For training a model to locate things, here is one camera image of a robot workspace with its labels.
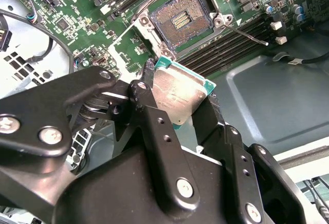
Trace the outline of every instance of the screw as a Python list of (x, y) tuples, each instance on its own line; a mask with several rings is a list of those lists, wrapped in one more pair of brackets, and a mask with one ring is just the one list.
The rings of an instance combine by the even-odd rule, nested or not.
[(139, 87), (141, 87), (142, 89), (146, 89), (147, 88), (146, 85), (143, 82), (139, 82), (137, 85)]
[(107, 71), (100, 71), (99, 75), (102, 76), (105, 79), (110, 79), (111, 75)]
[(0, 133), (14, 133), (20, 126), (20, 122), (13, 117), (0, 117)]
[(62, 133), (56, 128), (44, 128), (39, 133), (39, 138), (47, 144), (57, 144), (62, 140)]
[(239, 134), (239, 133), (237, 132), (237, 130), (236, 130), (234, 127), (232, 127), (232, 126), (231, 126), (231, 131), (232, 131), (233, 134), (235, 134), (235, 135)]
[(247, 203), (246, 210), (254, 222), (260, 223), (262, 221), (261, 213), (259, 213), (258, 209), (254, 205)]
[(84, 67), (89, 66), (89, 61), (83, 61), (83, 62), (82, 62), (82, 65), (83, 65)]
[(185, 198), (190, 198), (193, 196), (193, 187), (185, 179), (177, 180), (177, 189), (179, 193)]
[(258, 149), (263, 155), (266, 155), (266, 151), (263, 149), (263, 147), (258, 146)]

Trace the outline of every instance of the mounting hole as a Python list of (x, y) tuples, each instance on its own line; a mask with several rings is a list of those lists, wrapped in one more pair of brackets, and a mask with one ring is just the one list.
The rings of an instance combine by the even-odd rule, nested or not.
[(114, 106), (113, 114), (118, 115), (119, 113), (121, 113), (121, 107), (119, 105)]
[(248, 172), (248, 170), (243, 169), (242, 171), (243, 171), (243, 173), (244, 173), (246, 176), (250, 176), (250, 173)]
[(99, 75), (102, 76), (105, 79), (110, 79), (111, 75), (107, 71), (100, 71)]
[(165, 121), (163, 120), (163, 118), (158, 118), (158, 123), (159, 123), (159, 124), (164, 124)]
[(163, 139), (166, 142), (171, 142), (171, 138), (168, 135), (164, 135)]

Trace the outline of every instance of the black bracket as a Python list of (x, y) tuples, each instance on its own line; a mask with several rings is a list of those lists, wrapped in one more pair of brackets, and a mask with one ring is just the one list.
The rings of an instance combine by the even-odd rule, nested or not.
[[(33, 173), (58, 169), (72, 143), (66, 108), (107, 91), (115, 83), (111, 73), (91, 67), (0, 100), (0, 117), (13, 117), (19, 122), (15, 132), (0, 133), (0, 165)], [(40, 134), (45, 128), (59, 131), (56, 136), (61, 136), (60, 141), (43, 142)]]
[[(233, 223), (264, 221), (265, 212), (252, 157), (244, 150), (240, 133), (225, 124), (214, 94), (204, 100), (192, 118), (198, 144), (204, 147), (203, 153), (220, 161), (225, 168), (227, 218)], [(250, 206), (254, 206), (257, 212), (250, 215)]]

